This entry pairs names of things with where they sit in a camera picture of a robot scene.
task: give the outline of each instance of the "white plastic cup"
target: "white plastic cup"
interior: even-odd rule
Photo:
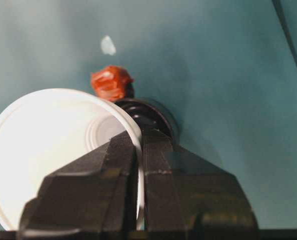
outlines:
[[[141,130],[120,107],[64,88],[27,94],[0,114],[0,224],[17,230],[43,178],[127,131],[139,163],[137,228],[144,209]]]

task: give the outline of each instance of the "blue-green surface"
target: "blue-green surface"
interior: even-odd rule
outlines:
[[[297,68],[271,1],[0,0],[0,112],[40,89],[92,93],[108,64],[173,113],[180,144],[237,176],[262,229],[297,228]]]

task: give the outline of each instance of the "teal background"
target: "teal background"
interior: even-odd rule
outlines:
[[[281,3],[297,51],[297,1]],[[271,1],[0,0],[0,113],[36,90],[92,93],[109,64],[237,176],[261,229],[297,228],[297,66]]]

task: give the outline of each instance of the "small white fragment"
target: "small white fragment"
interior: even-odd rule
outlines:
[[[107,35],[103,37],[102,41],[100,42],[100,48],[102,49],[102,52],[104,54],[108,54],[111,56],[113,56],[117,52],[112,39],[110,38],[110,36]]]

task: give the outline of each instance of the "orange wrapped object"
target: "orange wrapped object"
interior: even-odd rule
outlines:
[[[101,71],[91,73],[90,84],[97,96],[114,102],[125,98],[126,87],[133,81],[125,68],[110,65]]]

